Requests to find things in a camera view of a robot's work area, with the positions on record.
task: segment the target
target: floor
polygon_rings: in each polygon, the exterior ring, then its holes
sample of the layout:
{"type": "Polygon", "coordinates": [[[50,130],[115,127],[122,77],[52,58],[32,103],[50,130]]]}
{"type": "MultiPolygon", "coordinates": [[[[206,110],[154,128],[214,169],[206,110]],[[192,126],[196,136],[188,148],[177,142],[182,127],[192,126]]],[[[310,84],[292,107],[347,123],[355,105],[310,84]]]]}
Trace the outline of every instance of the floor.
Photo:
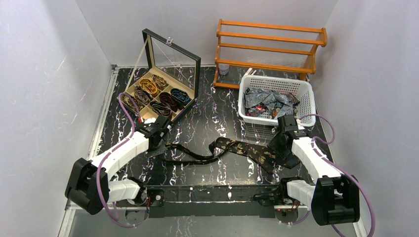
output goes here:
{"type": "MultiPolygon", "coordinates": [[[[244,69],[231,70],[230,77],[239,78],[244,69]]],[[[98,154],[109,149],[130,132],[129,121],[117,102],[117,95],[124,91],[132,68],[121,68],[118,71],[117,81],[112,93],[111,102],[106,115],[105,124],[101,133],[98,154]]],[[[131,83],[139,79],[146,69],[140,68],[135,72],[131,83]]],[[[244,123],[238,116],[238,91],[214,88],[212,86],[215,67],[201,67],[199,81],[199,97],[194,108],[177,124],[167,135],[169,142],[184,143],[187,147],[200,154],[210,154],[208,145],[219,136],[246,141],[254,144],[266,145],[275,133],[274,127],[244,123]]],[[[282,78],[296,78],[295,74],[288,75],[281,72],[268,72],[259,70],[257,75],[266,75],[282,78]]],[[[319,121],[309,129],[312,135],[324,139],[323,129],[319,121]]],[[[320,149],[331,157],[328,146],[319,144],[320,149]]],[[[189,159],[182,153],[169,153],[167,157],[175,159],[189,159]]],[[[293,169],[276,167],[273,175],[267,174],[261,167],[250,159],[236,154],[228,153],[218,162],[208,165],[173,166],[165,165],[155,158],[147,159],[139,156],[133,159],[119,174],[120,179],[129,176],[140,179],[147,185],[163,185],[166,187],[191,185],[251,185],[263,187],[275,185],[283,177],[300,176],[311,182],[305,167],[300,164],[293,169]]],[[[130,209],[127,202],[118,203],[119,207],[130,209]]],[[[207,207],[210,216],[194,216],[176,209],[169,211],[165,218],[149,219],[144,225],[134,230],[119,228],[112,224],[104,211],[95,216],[86,214],[83,210],[76,210],[70,236],[337,236],[330,226],[320,227],[310,216],[297,227],[284,227],[278,225],[276,219],[264,219],[258,216],[211,216],[211,208],[207,207]]],[[[144,219],[143,209],[133,211],[121,210],[126,219],[144,219]]],[[[300,217],[305,209],[300,209],[300,217]]],[[[356,236],[352,224],[340,225],[347,236],[356,236]]]]}

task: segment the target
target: display case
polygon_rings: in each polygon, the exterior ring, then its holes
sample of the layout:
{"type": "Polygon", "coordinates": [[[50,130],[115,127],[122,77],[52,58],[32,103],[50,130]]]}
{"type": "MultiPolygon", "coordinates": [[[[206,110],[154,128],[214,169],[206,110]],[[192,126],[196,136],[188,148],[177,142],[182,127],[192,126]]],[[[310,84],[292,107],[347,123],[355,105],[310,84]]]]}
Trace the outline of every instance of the display case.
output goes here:
{"type": "Polygon", "coordinates": [[[132,70],[134,83],[125,93],[129,94],[139,108],[127,96],[125,106],[143,119],[169,117],[176,122],[196,103],[198,97],[201,58],[164,38],[145,29],[143,32],[148,71],[141,77],[132,70]]]}

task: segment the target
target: wooden rack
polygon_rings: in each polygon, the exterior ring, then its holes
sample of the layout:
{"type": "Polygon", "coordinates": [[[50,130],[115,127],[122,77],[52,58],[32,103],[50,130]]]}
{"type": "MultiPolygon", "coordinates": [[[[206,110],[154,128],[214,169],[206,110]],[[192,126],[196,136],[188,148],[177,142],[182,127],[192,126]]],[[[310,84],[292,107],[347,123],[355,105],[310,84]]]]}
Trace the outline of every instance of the wooden rack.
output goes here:
{"type": "Polygon", "coordinates": [[[237,84],[219,83],[218,64],[298,73],[301,80],[316,72],[317,47],[327,44],[326,29],[278,26],[219,20],[217,28],[218,46],[215,56],[216,72],[214,86],[238,89],[237,84]],[[269,40],[312,45],[310,51],[276,47],[251,46],[222,42],[221,37],[269,40]]]}

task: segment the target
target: open box lid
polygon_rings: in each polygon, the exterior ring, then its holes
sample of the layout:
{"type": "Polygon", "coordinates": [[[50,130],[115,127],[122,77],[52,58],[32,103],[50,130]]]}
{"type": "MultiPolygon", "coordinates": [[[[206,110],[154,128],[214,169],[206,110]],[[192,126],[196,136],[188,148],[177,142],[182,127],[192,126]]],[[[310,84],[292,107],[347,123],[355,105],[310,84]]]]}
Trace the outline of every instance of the open box lid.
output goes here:
{"type": "MultiPolygon", "coordinates": [[[[163,92],[170,94],[171,90],[174,88],[186,92],[191,99],[183,109],[178,109],[177,111],[172,110],[171,120],[176,122],[196,103],[201,58],[176,45],[172,42],[173,39],[171,38],[165,39],[148,29],[145,29],[142,32],[145,44],[144,51],[147,56],[149,70],[141,78],[138,78],[137,75],[135,75],[135,82],[128,87],[125,92],[132,97],[135,97],[135,88],[136,86],[140,86],[140,81],[142,79],[151,79],[154,76],[163,78],[167,82],[167,85],[163,88],[159,87],[158,93],[152,96],[151,102],[161,102],[160,94],[163,92]]],[[[136,66],[132,71],[131,78],[135,73],[136,66]]],[[[129,106],[127,100],[128,99],[124,100],[124,103],[131,111],[136,113],[133,107],[129,106]]],[[[156,110],[153,110],[150,103],[140,103],[138,100],[136,100],[136,102],[139,103],[138,107],[140,108],[140,114],[144,119],[157,118],[158,113],[156,110]]]]}

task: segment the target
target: gray wall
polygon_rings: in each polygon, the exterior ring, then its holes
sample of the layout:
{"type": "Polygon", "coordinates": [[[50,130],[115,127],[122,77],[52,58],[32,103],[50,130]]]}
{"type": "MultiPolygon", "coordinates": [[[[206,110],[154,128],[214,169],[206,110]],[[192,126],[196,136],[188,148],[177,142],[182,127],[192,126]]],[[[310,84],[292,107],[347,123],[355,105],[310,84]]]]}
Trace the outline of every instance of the gray wall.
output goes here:
{"type": "MultiPolygon", "coordinates": [[[[321,28],[337,0],[76,0],[111,64],[133,66],[145,28],[214,64],[218,20],[321,28]]],[[[145,57],[141,61],[147,65],[145,57]]]]}
{"type": "Polygon", "coordinates": [[[311,77],[320,114],[336,128],[334,159],[372,199],[376,236],[418,236],[418,12],[414,0],[338,1],[311,77]]]}
{"type": "Polygon", "coordinates": [[[111,66],[74,0],[0,2],[0,236],[54,237],[111,66]]]}

